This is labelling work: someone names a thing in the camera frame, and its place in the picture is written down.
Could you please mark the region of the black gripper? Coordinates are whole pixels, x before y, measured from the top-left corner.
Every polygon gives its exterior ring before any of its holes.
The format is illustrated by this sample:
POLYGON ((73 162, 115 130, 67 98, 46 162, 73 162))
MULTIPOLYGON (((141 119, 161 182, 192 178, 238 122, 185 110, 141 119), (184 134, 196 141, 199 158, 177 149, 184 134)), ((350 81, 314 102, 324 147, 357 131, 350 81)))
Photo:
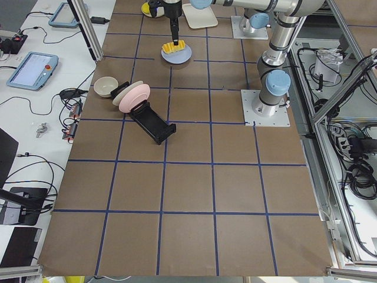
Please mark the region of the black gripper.
POLYGON ((170 19, 170 30, 173 45, 178 46, 180 0, 163 0, 164 15, 170 19))

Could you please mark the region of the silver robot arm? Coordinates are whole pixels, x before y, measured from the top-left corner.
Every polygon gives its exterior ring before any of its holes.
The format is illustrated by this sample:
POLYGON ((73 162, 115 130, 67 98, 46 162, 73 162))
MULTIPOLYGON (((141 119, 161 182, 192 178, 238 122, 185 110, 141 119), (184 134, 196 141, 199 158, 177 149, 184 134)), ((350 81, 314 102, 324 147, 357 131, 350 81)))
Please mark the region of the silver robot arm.
POLYGON ((259 116, 274 116, 279 109, 281 99, 290 88, 290 75, 282 69, 282 66, 299 21, 299 17, 289 17, 282 12, 279 13, 269 47, 257 62, 262 89, 259 96, 253 100, 252 108, 259 116))
POLYGON ((278 12, 277 27, 270 40, 270 47, 282 51, 291 42, 299 20, 316 12, 323 5, 323 1, 190 1, 190 4, 198 10, 210 5, 220 5, 251 9, 264 14, 278 12))

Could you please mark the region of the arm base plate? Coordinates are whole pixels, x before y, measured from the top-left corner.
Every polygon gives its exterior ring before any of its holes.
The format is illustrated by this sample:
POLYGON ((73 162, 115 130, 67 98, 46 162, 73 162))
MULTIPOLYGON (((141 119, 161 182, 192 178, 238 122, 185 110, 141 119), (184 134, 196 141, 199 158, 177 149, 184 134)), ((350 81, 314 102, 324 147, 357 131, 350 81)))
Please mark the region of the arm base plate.
POLYGON ((260 90, 241 90, 244 123, 255 127, 290 127, 289 115, 282 97, 275 106, 267 106, 260 90))
POLYGON ((233 38, 246 40, 267 40, 266 26, 269 16, 265 14, 253 15, 250 19, 244 16, 231 16, 233 38))

